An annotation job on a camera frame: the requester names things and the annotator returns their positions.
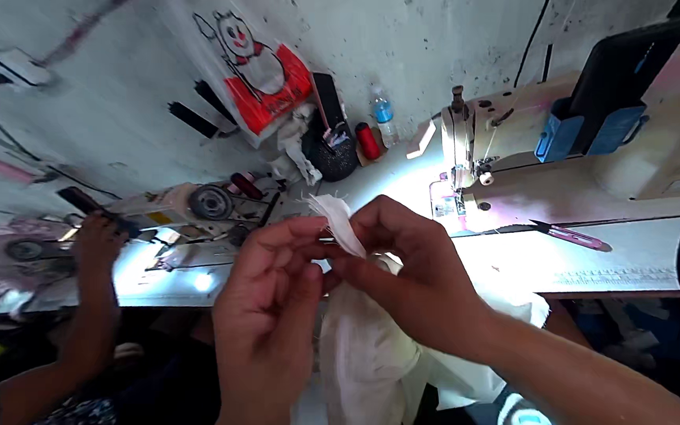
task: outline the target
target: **scissors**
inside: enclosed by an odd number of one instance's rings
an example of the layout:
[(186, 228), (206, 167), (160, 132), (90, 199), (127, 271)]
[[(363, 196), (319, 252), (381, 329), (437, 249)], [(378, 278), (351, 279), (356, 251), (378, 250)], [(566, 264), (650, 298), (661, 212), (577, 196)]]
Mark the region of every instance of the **scissors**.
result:
[(596, 237), (584, 235), (564, 227), (557, 227), (556, 225), (538, 222), (537, 220), (529, 221), (534, 223), (533, 225), (529, 225), (529, 227), (532, 227), (534, 230), (544, 233), (545, 235), (548, 236), (557, 237), (558, 239), (562, 240), (567, 240), (572, 244), (585, 246), (590, 249), (600, 249), (604, 245), (604, 242)]

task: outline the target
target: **clothing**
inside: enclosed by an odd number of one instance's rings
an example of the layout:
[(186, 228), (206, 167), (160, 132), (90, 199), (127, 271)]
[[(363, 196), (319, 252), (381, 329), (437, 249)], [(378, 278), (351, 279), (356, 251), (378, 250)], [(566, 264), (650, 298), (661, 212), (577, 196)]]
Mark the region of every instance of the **clothing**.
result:
[(135, 367), (110, 368), (34, 425), (215, 423), (221, 406), (214, 347), (148, 331)]
[(114, 425), (116, 416), (109, 399), (97, 399), (76, 403), (72, 399), (52, 412), (48, 418), (34, 425)]

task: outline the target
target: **plastic bottle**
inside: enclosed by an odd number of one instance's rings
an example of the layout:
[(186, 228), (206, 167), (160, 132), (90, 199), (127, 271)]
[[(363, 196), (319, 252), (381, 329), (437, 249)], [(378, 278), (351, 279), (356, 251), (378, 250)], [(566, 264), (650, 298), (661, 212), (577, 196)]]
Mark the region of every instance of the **plastic bottle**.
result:
[(397, 137), (397, 130), (392, 121), (392, 104), (387, 95), (384, 94), (382, 87), (374, 86), (372, 88), (372, 107), (374, 108), (374, 117), (377, 120), (379, 132), (383, 134), (382, 142), (386, 148), (392, 148), (400, 139)]

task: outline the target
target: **phone holder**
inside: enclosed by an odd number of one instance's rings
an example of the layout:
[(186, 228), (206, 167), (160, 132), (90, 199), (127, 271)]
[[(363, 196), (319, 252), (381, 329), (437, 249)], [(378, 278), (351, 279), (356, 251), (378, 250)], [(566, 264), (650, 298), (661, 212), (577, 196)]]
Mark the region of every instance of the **phone holder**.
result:
[[(577, 140), (584, 123), (583, 116), (567, 116), (571, 98), (558, 99), (552, 105), (550, 118), (540, 135), (540, 142), (534, 149), (534, 156), (542, 163), (565, 159), (571, 152), (573, 143)], [(641, 127), (649, 121), (650, 117), (643, 115), (646, 109), (647, 105), (638, 101), (631, 107), (612, 112), (605, 118), (594, 140), (582, 150), (582, 153), (584, 155), (607, 155), (618, 147), (628, 144), (636, 137)]]

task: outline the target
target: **mobile phone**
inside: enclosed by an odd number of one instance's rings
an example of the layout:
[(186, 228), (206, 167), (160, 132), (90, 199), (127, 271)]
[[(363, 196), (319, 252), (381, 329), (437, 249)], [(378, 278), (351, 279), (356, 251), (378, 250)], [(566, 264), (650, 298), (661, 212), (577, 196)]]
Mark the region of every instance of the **mobile phone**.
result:
[(345, 122), (345, 116), (340, 106), (333, 76), (322, 72), (312, 72), (311, 85), (319, 101), (319, 112), (324, 126), (327, 130), (334, 130), (338, 124)]

